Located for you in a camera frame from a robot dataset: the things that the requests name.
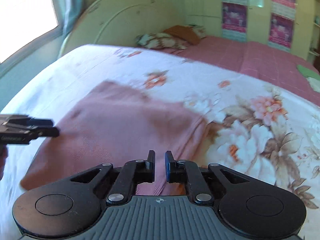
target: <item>window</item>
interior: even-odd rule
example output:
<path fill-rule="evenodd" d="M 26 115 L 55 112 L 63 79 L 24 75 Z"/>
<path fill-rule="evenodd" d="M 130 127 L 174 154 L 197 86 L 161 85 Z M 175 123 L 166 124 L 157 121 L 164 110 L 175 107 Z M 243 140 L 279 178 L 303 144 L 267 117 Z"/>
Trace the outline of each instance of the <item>window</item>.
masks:
<path fill-rule="evenodd" d="M 0 0 L 0 63 L 57 26 L 52 0 Z"/>

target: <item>shelf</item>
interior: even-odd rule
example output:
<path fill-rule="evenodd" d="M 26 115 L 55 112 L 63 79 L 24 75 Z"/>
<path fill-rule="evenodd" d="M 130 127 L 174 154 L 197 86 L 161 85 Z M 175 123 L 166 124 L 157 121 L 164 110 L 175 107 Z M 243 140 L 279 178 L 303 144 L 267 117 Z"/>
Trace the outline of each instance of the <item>shelf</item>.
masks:
<path fill-rule="evenodd" d="M 310 50 L 309 53 L 312 54 L 312 55 L 315 55 L 317 57 L 320 56 L 320 54 L 318 54 L 318 53 L 316 53 L 315 51 L 312 51 L 312 50 Z"/>

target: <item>headboard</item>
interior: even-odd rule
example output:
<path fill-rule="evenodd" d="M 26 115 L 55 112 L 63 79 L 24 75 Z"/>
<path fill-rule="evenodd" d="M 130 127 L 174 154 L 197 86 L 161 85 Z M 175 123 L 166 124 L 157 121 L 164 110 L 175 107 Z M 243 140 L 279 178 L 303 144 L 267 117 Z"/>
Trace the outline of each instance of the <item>headboard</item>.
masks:
<path fill-rule="evenodd" d="M 85 44 L 135 47 L 135 38 L 183 24 L 164 0 L 97 0 L 79 18 L 63 42 L 59 57 Z"/>

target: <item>pink flower pattern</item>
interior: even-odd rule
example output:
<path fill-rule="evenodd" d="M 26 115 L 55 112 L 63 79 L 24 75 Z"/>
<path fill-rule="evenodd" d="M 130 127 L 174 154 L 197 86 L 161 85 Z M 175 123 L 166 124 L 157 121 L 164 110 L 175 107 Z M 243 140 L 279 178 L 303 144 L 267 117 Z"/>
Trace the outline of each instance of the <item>pink flower pattern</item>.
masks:
<path fill-rule="evenodd" d="M 273 97 L 262 97 L 250 100 L 250 108 L 254 111 L 254 117 L 260 119 L 266 126 L 270 126 L 271 122 L 276 122 L 278 116 L 288 113 L 283 107 L 280 100 Z"/>
<path fill-rule="evenodd" d="M 230 84 L 231 84 L 231 83 L 230 83 L 229 80 L 224 80 L 224 81 L 222 81 L 222 82 L 220 82 L 220 83 L 218 84 L 218 87 L 219 87 L 219 88 L 225 88 L 225 87 L 229 86 Z"/>
<path fill-rule="evenodd" d="M 167 81 L 167 71 L 153 72 L 148 74 L 148 79 L 144 83 L 146 89 L 151 89 L 155 86 L 163 86 Z"/>

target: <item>orange pillow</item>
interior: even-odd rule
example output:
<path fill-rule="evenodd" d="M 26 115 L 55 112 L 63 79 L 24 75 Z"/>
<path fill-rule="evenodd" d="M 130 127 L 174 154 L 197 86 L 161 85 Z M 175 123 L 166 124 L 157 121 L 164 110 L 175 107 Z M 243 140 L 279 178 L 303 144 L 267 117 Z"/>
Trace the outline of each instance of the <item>orange pillow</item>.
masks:
<path fill-rule="evenodd" d="M 164 30 L 163 32 L 168 33 L 174 37 L 184 39 L 192 45 L 198 45 L 201 40 L 192 30 L 192 28 L 187 26 L 175 25 L 169 29 Z"/>

